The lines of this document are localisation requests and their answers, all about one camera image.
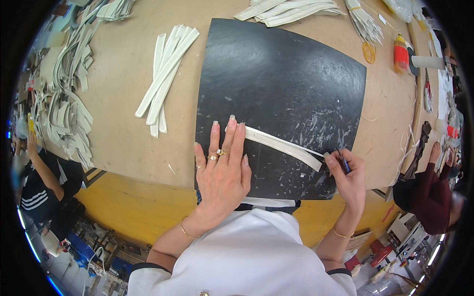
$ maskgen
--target bangle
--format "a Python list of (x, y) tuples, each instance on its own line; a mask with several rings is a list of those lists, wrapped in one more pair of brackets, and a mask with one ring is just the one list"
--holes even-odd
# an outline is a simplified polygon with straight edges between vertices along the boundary
[(355, 231), (354, 231), (354, 232), (352, 232), (352, 233), (349, 234), (349, 235), (340, 235), (340, 234), (338, 234), (338, 233), (336, 232), (336, 225), (335, 225), (335, 224), (334, 224), (334, 226), (332, 227), (332, 231), (334, 231), (334, 233), (335, 233), (337, 236), (339, 236), (339, 237), (344, 237), (344, 238), (348, 238), (348, 237), (353, 236), (353, 235), (354, 235), (354, 232), (355, 232)]
[(188, 216), (184, 217), (182, 220), (181, 220), (181, 230), (184, 232), (185, 235), (187, 235), (189, 238), (192, 238), (194, 240), (197, 240), (199, 237), (192, 237), (189, 235), (189, 233), (186, 232), (186, 230), (184, 230), (184, 227), (182, 225), (182, 222), (187, 218)]

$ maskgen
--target white plastic bag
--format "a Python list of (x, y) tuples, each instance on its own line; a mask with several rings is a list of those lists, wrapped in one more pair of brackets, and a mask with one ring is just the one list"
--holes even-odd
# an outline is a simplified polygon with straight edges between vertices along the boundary
[(383, 0), (385, 4), (405, 23), (411, 22), (413, 15), (411, 0)]

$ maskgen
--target gold ring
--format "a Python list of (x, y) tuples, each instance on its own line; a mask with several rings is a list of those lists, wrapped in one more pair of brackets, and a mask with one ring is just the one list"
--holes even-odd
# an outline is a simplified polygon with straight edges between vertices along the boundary
[(222, 150), (222, 149), (217, 150), (217, 154), (219, 154), (219, 155), (230, 155), (229, 153), (224, 152), (224, 150)]

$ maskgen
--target left hand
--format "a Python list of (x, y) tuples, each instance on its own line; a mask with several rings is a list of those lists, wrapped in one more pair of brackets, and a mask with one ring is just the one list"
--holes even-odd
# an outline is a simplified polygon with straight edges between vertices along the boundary
[(30, 132), (28, 135), (27, 150), (30, 158), (33, 155), (38, 155), (38, 149), (36, 147), (36, 136), (33, 132)]
[(248, 165), (247, 155), (242, 157), (245, 132), (245, 124), (238, 125), (235, 116), (231, 116), (222, 144), (222, 150), (228, 154), (218, 156), (220, 126), (215, 121), (211, 129), (209, 156), (218, 159), (209, 159), (207, 164), (201, 145), (194, 145), (196, 166), (199, 167), (196, 180), (202, 197), (195, 211), (200, 222), (209, 229), (219, 225), (232, 213), (250, 191), (252, 170)]

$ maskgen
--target plastic bag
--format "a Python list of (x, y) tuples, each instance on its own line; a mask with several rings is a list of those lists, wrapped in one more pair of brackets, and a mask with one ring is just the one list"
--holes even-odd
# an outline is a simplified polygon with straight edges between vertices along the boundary
[(418, 2), (418, 0), (411, 0), (411, 10), (413, 12), (413, 16), (415, 17), (415, 19), (417, 21), (421, 21), (422, 20), (422, 15), (423, 15), (423, 11), (421, 10), (421, 6)]
[(411, 22), (413, 15), (411, 0), (383, 0), (385, 4), (405, 23)]

